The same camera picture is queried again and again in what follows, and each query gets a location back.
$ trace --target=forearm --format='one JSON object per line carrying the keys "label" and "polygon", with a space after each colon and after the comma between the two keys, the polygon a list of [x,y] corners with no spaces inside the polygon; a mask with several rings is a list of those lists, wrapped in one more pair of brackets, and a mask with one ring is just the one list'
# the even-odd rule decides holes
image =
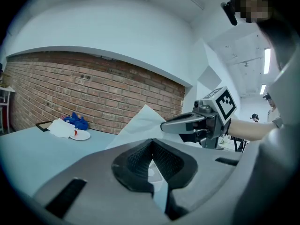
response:
{"label": "forearm", "polygon": [[231,119],[228,134],[249,141],[261,140],[272,129],[276,128],[273,122],[257,123]]}

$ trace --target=tabletop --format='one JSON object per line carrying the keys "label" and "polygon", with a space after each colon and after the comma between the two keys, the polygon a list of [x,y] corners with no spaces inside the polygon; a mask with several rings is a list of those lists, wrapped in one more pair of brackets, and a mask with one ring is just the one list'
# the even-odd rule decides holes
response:
{"label": "tabletop", "polygon": [[88,129],[85,141],[58,138],[31,127],[0,136],[0,157],[10,183],[33,196],[51,177],[84,156],[105,150],[116,135]]}
{"label": "tabletop", "polygon": [[0,87],[0,90],[7,91],[7,92],[15,92],[15,90],[11,86],[7,88]]}

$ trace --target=ceiling light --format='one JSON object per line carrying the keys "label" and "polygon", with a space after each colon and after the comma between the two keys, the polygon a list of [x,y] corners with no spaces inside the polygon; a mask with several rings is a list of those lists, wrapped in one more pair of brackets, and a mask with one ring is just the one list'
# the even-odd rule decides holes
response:
{"label": "ceiling light", "polygon": [[263,74],[269,73],[270,59],[271,59],[271,49],[268,48],[268,49],[264,50],[264,70],[263,70]]}
{"label": "ceiling light", "polygon": [[266,85],[265,84],[263,84],[262,85],[262,89],[261,89],[261,93],[260,93],[260,95],[262,95],[263,93],[264,93],[264,90],[266,89]]}

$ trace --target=white shirt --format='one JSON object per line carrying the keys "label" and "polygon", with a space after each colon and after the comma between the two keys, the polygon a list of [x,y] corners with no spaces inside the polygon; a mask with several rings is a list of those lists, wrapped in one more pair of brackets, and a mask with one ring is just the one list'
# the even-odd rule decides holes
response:
{"label": "white shirt", "polygon": [[272,111],[272,108],[269,110],[268,112],[268,120],[267,122],[272,122],[273,120],[275,120],[277,117],[279,117],[279,112],[278,112],[278,109],[275,108],[274,111]]}

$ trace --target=black and white square pattern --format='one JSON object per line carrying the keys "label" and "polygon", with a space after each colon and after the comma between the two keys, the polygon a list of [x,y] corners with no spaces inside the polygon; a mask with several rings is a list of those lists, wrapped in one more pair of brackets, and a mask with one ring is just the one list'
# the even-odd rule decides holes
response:
{"label": "black and white square pattern", "polygon": [[206,95],[206,97],[204,97],[203,99],[208,99],[212,96],[214,96],[217,92],[219,92],[222,88],[217,88],[217,89],[214,89],[210,94]]}
{"label": "black and white square pattern", "polygon": [[224,117],[224,120],[228,119],[236,108],[228,90],[223,92],[223,94],[216,100],[216,103]]}

